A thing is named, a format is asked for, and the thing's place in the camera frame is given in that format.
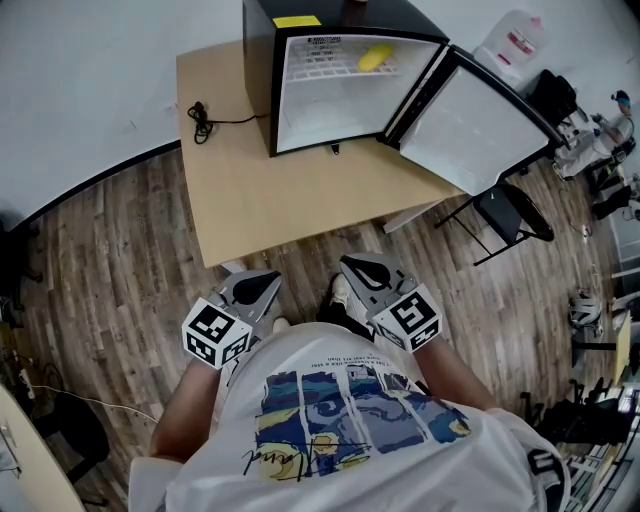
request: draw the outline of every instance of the wooden table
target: wooden table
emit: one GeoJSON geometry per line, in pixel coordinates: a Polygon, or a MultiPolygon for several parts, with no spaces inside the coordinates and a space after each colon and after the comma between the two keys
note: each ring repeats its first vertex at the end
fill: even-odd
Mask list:
{"type": "Polygon", "coordinates": [[[67,475],[49,451],[29,418],[0,385],[0,429],[8,437],[20,472],[7,473],[36,510],[81,512],[85,508],[67,475]]]}
{"type": "Polygon", "coordinates": [[[205,266],[407,210],[387,224],[392,231],[462,193],[373,138],[342,142],[339,155],[318,146],[269,158],[253,120],[218,125],[195,144],[187,110],[196,101],[214,120],[254,114],[243,66],[241,41],[177,58],[182,156],[205,266]]]}

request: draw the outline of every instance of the fridge door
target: fridge door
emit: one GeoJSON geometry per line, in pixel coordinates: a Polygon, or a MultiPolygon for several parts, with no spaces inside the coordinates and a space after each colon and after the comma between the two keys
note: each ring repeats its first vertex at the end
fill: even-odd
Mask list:
{"type": "Polygon", "coordinates": [[[394,135],[404,157],[474,196],[562,141],[513,89],[457,48],[394,135]]]}

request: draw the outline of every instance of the shoe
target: shoe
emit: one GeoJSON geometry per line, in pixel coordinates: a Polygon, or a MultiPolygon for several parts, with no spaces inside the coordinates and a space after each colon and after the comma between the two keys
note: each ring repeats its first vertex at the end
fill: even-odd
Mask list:
{"type": "Polygon", "coordinates": [[[573,180],[573,176],[564,176],[562,174],[562,168],[558,165],[557,162],[553,162],[551,164],[552,169],[554,170],[554,172],[558,175],[558,178],[560,178],[562,181],[572,181],[573,180]]]}
{"type": "Polygon", "coordinates": [[[285,317],[283,316],[279,316],[278,318],[276,318],[273,321],[273,334],[276,334],[278,332],[282,332],[287,330],[289,327],[291,327],[291,324],[289,323],[289,320],[287,320],[285,317]]]}
{"type": "Polygon", "coordinates": [[[349,281],[344,277],[344,274],[338,274],[333,280],[333,283],[331,283],[331,300],[329,304],[331,305],[334,302],[338,302],[346,308],[350,295],[351,285],[349,281]]]}

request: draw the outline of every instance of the mini fridge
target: mini fridge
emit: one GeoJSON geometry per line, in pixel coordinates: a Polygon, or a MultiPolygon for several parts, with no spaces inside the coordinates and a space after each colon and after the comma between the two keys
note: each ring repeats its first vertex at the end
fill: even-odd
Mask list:
{"type": "Polygon", "coordinates": [[[272,157],[375,136],[477,195],[563,142],[408,0],[244,0],[243,49],[272,157]],[[390,54],[363,71],[380,45],[390,54]]]}

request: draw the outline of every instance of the baseboard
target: baseboard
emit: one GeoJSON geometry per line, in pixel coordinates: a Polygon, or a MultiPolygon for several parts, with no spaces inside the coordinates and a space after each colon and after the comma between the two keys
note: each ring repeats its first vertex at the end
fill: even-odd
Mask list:
{"type": "Polygon", "coordinates": [[[63,201],[66,201],[70,197],[76,195],[78,192],[82,192],[84,189],[89,188],[95,185],[96,183],[99,183],[102,180],[107,179],[108,177],[119,173],[120,171],[124,171],[129,167],[133,167],[134,165],[144,162],[145,160],[149,160],[150,158],[153,158],[155,156],[162,155],[163,153],[166,153],[168,151],[173,151],[174,149],[178,149],[181,146],[182,146],[182,143],[180,142],[180,140],[169,142],[167,144],[164,144],[163,146],[159,146],[155,149],[147,151],[146,153],[142,153],[138,156],[134,156],[129,160],[125,160],[124,162],[121,162],[118,165],[113,166],[111,169],[107,169],[106,171],[101,172],[100,174],[96,174],[95,176],[89,178],[87,181],[84,181],[79,185],[76,185],[72,189],[67,190],[64,194],[62,194],[61,196],[58,196],[56,199],[54,199],[50,203],[43,206],[32,215],[29,215],[26,219],[24,219],[22,222],[16,225],[13,229],[11,229],[11,231],[13,231],[14,229],[20,229],[20,228],[24,228],[25,226],[28,226],[38,217],[48,212],[55,206],[58,206],[63,201]]]}

